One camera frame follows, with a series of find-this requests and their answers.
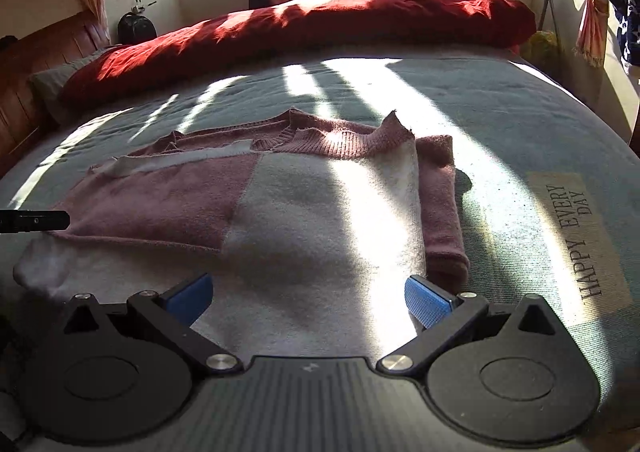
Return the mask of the pink and white sweater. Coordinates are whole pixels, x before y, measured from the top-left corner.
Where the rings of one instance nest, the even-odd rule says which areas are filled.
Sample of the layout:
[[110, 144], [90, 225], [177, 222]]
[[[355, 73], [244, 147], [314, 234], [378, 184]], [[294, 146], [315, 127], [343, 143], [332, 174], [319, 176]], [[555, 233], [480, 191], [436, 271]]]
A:
[[468, 277], [454, 179], [451, 138], [395, 114], [174, 131], [89, 168], [61, 202], [70, 227], [35, 238], [14, 277], [119, 303], [208, 273], [198, 329], [232, 354], [378, 359], [416, 333], [408, 277]]

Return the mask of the grey pillow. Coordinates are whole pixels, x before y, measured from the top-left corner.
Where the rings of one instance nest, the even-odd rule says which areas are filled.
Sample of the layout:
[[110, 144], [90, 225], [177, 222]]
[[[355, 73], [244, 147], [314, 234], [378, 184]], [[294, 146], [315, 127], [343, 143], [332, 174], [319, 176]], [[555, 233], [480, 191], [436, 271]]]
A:
[[61, 99], [58, 98], [64, 85], [77, 71], [116, 48], [119, 48], [119, 45], [107, 46], [87, 57], [66, 62], [66, 64], [61, 64], [53, 69], [32, 73], [29, 76], [27, 83], [34, 94], [35, 101], [38, 105], [46, 108], [50, 118], [58, 126], [65, 126], [73, 119]]

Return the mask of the red duvet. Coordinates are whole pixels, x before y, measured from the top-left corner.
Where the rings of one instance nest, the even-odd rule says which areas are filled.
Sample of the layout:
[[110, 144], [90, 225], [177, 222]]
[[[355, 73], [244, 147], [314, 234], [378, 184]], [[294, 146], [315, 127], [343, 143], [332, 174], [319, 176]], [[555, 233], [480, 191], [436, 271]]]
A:
[[519, 0], [294, 0], [114, 48], [75, 72], [60, 99], [84, 112], [264, 57], [343, 45], [513, 48], [535, 31]]

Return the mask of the right orange curtain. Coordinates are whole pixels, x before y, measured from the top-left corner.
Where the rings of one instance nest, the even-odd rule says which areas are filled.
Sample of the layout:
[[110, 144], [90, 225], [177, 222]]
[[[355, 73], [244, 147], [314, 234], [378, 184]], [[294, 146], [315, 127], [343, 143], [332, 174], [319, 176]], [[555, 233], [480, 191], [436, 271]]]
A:
[[585, 0], [575, 52], [594, 68], [602, 68], [605, 59], [608, 0]]

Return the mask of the green plaid bed blanket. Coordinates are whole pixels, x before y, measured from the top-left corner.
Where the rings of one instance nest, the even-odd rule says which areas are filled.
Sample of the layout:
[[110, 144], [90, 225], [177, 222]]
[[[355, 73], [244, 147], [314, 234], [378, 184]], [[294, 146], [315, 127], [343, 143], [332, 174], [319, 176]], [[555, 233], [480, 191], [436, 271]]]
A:
[[273, 60], [90, 112], [1, 180], [5, 207], [44, 209], [88, 167], [171, 131], [295, 108], [448, 135], [470, 285], [545, 298], [596, 371], [600, 432], [639, 425], [639, 160], [570, 92], [489, 48], [397, 48]]

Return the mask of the black backpack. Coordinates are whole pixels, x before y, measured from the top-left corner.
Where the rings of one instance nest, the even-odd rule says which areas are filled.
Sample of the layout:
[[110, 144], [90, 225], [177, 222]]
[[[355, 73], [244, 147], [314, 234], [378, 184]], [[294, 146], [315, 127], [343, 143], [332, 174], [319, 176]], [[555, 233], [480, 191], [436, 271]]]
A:
[[119, 44], [134, 45], [157, 38], [154, 24], [144, 14], [145, 6], [137, 0], [134, 7], [117, 23], [117, 39]]

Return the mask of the yellow plastic bag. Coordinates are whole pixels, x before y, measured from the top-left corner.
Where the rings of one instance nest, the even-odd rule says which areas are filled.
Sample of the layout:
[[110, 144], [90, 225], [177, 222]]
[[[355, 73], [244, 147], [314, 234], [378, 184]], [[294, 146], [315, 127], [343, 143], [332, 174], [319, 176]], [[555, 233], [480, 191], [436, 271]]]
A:
[[539, 71], [551, 79], [561, 77], [561, 52], [558, 39], [551, 31], [541, 30], [520, 46], [520, 55]]

